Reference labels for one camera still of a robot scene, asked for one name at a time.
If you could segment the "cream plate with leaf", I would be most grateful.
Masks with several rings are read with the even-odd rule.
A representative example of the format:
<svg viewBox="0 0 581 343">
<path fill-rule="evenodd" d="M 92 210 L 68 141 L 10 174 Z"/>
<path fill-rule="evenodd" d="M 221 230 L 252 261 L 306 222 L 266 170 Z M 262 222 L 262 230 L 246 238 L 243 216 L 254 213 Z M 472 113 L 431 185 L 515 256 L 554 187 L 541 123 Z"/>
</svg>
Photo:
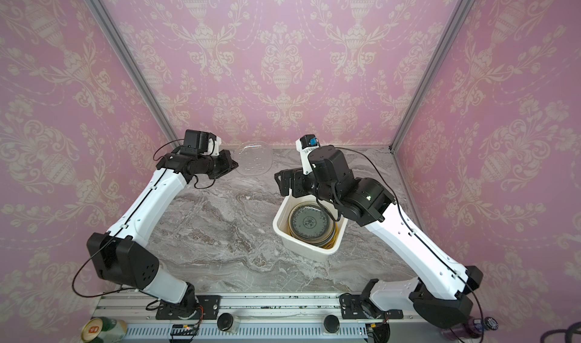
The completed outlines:
<svg viewBox="0 0 581 343">
<path fill-rule="evenodd" d="M 318 205 L 318 207 L 320 207 L 320 208 L 321 208 L 323 211 L 325 211 L 325 212 L 328 214 L 328 216 L 330 217 L 330 219 L 331 219 L 331 220 L 334 222 L 334 230 L 333 230 L 333 232 L 332 232 L 331 236 L 330 236 L 328 239 L 326 239 L 326 240 L 324 240 L 324 241 L 322 241 L 322 242 L 320 242 L 320 243 L 309 243 L 309 242 L 305 242 L 305 241 L 303 241 L 303 240 L 300 240 L 300 241 L 302 241 L 302 242 L 304 242 L 304 243 L 307 243 L 307 244 L 310 244 L 310 245 L 312 245 L 312 246 L 315 246 L 315 247 L 319 247 L 319 248 L 321 248 L 321 249 L 331 249 L 331 248 L 333 247 L 334 243 L 335 243 L 335 242 L 336 242 L 336 240 L 337 240 L 337 233 L 339 232 L 339 229 L 338 229 L 338 226 L 337 226 L 337 220 L 336 220 L 335 218 L 333 218 L 333 216 L 332 216 L 331 212 L 330 212 L 330 211 L 328 211 L 328 209 L 327 209 L 327 208 L 325 208 L 325 207 L 322 205 L 322 203 L 320 203 L 320 202 L 303 202 L 303 203 L 301 203 L 301 204 L 304 204 L 304 203 L 313 204 L 313 205 L 315 205 L 315 204 L 316 204 L 316 205 Z"/>
</svg>

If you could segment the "clear glass plate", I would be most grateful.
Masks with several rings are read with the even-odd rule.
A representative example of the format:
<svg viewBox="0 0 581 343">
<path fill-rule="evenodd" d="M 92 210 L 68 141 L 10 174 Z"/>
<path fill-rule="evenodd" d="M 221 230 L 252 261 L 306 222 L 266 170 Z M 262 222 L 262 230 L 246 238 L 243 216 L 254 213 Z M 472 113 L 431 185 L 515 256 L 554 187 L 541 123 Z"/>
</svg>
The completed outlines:
<svg viewBox="0 0 581 343">
<path fill-rule="evenodd" d="M 233 153 L 238 163 L 237 171 L 247 177 L 264 175 L 273 164 L 271 146 L 262 141 L 247 142 L 240 145 Z"/>
<path fill-rule="evenodd" d="M 334 222 L 318 205 L 304 203 L 291 211 L 288 228 L 298 240 L 320 243 L 331 236 Z"/>
</svg>

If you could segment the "white plastic bin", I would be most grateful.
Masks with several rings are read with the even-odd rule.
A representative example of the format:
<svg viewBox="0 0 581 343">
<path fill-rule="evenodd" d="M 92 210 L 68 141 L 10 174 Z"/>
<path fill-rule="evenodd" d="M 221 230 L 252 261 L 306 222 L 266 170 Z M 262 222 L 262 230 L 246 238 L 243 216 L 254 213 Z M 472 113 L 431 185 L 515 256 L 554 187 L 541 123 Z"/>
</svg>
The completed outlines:
<svg viewBox="0 0 581 343">
<path fill-rule="evenodd" d="M 304 243 L 300 240 L 293 238 L 288 231 L 287 226 L 287 219 L 291 210 L 303 203 L 303 202 L 316 202 L 314 196 L 304 196 L 300 198 L 294 198 L 293 196 L 286 196 L 283 199 L 283 202 L 276 213 L 275 218 L 272 222 L 272 227 L 275 231 L 275 234 L 280 237 L 283 246 L 290 251 L 303 256 L 304 258 L 311 259 L 317 262 L 324 262 L 327 261 L 328 258 L 334 255 L 340 247 L 342 242 L 347 222 L 348 220 L 345 217 L 339 217 L 337 210 L 332 207 L 331 203 L 329 202 L 320 202 L 322 205 L 331 212 L 333 218 L 337 220 L 337 226 L 339 232 L 337 233 L 337 240 L 334 243 L 331 249 L 321 249 L 319 247 L 312 246 L 310 244 Z"/>
</svg>

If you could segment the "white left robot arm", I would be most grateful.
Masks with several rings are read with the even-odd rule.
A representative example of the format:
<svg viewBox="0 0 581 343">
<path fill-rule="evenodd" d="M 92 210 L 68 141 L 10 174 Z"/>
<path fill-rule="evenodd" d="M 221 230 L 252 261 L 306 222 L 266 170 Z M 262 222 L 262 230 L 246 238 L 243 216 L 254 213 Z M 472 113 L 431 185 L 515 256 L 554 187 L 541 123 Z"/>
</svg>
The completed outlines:
<svg viewBox="0 0 581 343">
<path fill-rule="evenodd" d="M 238 167 L 221 144 L 216 134 L 187 130 L 180 145 L 157 160 L 152 178 L 129 209 L 107 232 L 87 241 L 100 279 L 156 298 L 179 319 L 202 314 L 195 287 L 163 269 L 147 246 L 169 204 L 190 182 L 197 183 L 201 175 L 216 181 Z"/>
</svg>

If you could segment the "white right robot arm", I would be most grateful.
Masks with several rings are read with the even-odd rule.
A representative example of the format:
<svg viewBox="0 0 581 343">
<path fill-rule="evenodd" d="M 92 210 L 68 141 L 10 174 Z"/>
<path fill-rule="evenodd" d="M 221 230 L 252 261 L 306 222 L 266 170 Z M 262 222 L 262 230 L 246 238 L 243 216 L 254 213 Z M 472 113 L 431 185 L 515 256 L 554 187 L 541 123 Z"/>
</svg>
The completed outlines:
<svg viewBox="0 0 581 343">
<path fill-rule="evenodd" d="M 395 191 L 380 178 L 357 178 L 342 148 L 322 146 L 312 134 L 296 141 L 301 166 L 275 174 L 283 196 L 272 226 L 287 249 L 324 261 L 320 246 L 336 252 L 347 222 L 367 229 L 386 243 L 415 272 L 412 279 L 374 279 L 360 302 L 368 315 L 397 309 L 415 311 L 440 329 L 466 324 L 484 278 L 476 266 L 464 266 L 434 243 L 402 210 Z"/>
</svg>

